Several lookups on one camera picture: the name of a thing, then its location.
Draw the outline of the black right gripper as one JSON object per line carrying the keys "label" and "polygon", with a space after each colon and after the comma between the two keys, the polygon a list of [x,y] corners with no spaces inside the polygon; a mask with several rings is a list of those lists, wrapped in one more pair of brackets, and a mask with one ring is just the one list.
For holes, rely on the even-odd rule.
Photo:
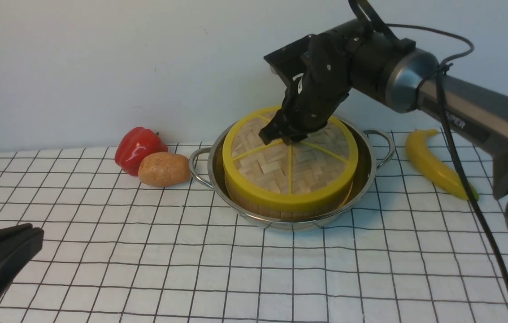
{"label": "black right gripper", "polygon": [[342,41],[328,33],[313,35],[301,80],[288,89],[282,112],[259,131],[264,145],[281,139],[290,145],[324,127],[351,89],[348,53]]}

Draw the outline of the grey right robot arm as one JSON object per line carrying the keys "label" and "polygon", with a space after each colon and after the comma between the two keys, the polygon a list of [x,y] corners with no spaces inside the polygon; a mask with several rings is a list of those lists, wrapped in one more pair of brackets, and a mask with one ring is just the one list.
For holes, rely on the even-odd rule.
{"label": "grey right robot arm", "polygon": [[[307,35],[264,57],[287,89],[281,109],[263,127],[264,144],[303,141],[357,91],[398,113],[446,117],[453,131],[492,158],[492,192],[508,196],[508,96],[443,76],[432,53],[360,20]],[[504,216],[508,227],[508,203]]]}

